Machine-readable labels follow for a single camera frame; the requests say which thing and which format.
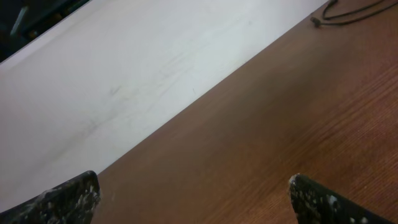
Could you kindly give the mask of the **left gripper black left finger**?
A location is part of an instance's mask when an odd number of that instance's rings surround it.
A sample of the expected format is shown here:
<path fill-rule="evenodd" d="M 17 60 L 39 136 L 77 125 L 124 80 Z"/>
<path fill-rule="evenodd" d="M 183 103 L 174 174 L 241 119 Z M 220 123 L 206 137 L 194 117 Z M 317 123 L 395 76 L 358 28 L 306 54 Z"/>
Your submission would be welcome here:
<path fill-rule="evenodd" d="M 86 171 L 1 213 L 1 223 L 90 223 L 101 200 L 98 177 Z"/>

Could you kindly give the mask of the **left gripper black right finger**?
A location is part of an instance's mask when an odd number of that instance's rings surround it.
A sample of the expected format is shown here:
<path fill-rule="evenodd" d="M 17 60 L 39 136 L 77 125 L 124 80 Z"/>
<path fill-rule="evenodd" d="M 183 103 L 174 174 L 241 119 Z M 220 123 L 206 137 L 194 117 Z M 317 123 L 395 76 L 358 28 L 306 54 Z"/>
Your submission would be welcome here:
<path fill-rule="evenodd" d="M 289 179 L 298 224 L 392 224 L 303 174 Z"/>

